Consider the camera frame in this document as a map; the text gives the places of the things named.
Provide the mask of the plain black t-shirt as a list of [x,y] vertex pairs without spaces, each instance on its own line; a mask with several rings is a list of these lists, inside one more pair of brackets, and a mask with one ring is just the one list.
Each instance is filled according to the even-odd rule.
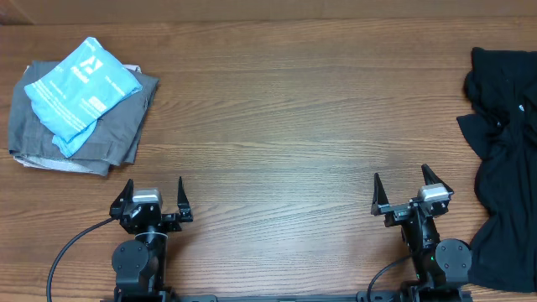
[[470,281],[536,290],[536,53],[471,52],[464,92],[473,113],[457,122],[481,163],[474,191],[488,219],[471,241]]

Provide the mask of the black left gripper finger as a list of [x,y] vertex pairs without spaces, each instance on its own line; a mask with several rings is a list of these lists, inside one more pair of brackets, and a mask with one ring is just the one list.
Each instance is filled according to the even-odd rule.
[[182,177],[179,177],[178,181],[177,206],[181,216],[192,216],[190,202],[185,194]]
[[133,180],[129,179],[125,184],[122,192],[118,195],[116,200],[110,205],[109,215],[110,217],[121,217],[125,211],[126,205],[132,202],[133,198]]

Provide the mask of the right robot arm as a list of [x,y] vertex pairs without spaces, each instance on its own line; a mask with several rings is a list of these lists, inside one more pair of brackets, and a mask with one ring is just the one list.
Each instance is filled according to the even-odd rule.
[[[460,239],[441,239],[435,218],[448,212],[454,190],[427,165],[421,165],[425,185],[406,204],[389,204],[379,174],[374,175],[371,214],[383,216],[386,227],[401,227],[409,254],[381,269],[370,281],[367,301],[472,302],[472,294],[462,287],[469,283],[472,251]],[[376,281],[391,268],[410,259],[416,280],[404,281],[398,290],[377,292]]]

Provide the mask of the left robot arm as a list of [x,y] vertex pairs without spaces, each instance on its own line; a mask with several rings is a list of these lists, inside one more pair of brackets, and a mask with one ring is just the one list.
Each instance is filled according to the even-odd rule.
[[136,190],[129,180],[109,214],[134,239],[117,246],[112,254],[116,273],[116,301],[176,302],[177,293],[165,285],[168,239],[179,232],[181,225],[193,221],[183,181],[178,181],[178,211],[162,212],[163,199],[159,189]]

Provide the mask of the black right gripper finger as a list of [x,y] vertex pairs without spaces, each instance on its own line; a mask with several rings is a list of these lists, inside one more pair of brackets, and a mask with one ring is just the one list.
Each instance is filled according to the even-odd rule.
[[389,208],[389,201],[378,173],[374,174],[373,201],[371,214],[374,216],[384,215]]
[[454,190],[446,182],[439,178],[428,164],[422,164],[421,170],[426,185],[442,184],[450,195],[454,194]]

